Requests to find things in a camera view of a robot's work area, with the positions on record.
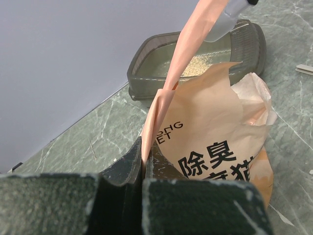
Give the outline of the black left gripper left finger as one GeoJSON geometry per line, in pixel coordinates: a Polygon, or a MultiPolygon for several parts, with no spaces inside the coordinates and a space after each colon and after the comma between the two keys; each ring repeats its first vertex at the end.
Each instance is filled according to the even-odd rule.
{"type": "Polygon", "coordinates": [[[3,235],[141,234],[141,138],[100,173],[0,177],[3,235]]]}

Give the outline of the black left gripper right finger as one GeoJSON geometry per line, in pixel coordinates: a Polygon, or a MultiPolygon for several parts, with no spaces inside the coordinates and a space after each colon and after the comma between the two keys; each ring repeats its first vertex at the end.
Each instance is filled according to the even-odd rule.
{"type": "Polygon", "coordinates": [[[188,180],[154,144],[142,188],[145,235],[270,235],[266,209],[273,172],[262,150],[250,168],[250,181],[216,183],[188,180]]]}

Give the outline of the orange cat litter bag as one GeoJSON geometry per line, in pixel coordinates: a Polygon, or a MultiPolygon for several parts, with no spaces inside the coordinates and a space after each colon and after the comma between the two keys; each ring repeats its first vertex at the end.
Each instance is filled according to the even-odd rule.
{"type": "Polygon", "coordinates": [[[231,85],[233,62],[211,65],[182,84],[179,79],[228,0],[201,0],[181,31],[169,71],[141,132],[142,164],[156,142],[187,179],[250,181],[250,168],[277,116],[266,83],[255,73],[231,85]]]}

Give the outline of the white bag sealing clip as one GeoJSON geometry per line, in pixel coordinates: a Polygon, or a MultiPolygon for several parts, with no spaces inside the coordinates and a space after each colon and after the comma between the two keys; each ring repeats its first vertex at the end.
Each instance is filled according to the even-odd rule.
{"type": "Polygon", "coordinates": [[[296,66],[296,71],[304,73],[304,74],[308,74],[308,75],[312,75],[313,74],[313,67],[312,66],[307,66],[307,65],[297,65],[296,66]]]}

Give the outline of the clear plastic litter scoop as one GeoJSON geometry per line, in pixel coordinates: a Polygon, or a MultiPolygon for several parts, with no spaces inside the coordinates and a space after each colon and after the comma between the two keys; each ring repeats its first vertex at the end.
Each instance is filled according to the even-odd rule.
{"type": "Polygon", "coordinates": [[[248,7],[247,0],[229,0],[204,41],[215,42],[229,33],[234,28],[241,12],[248,7]]]}

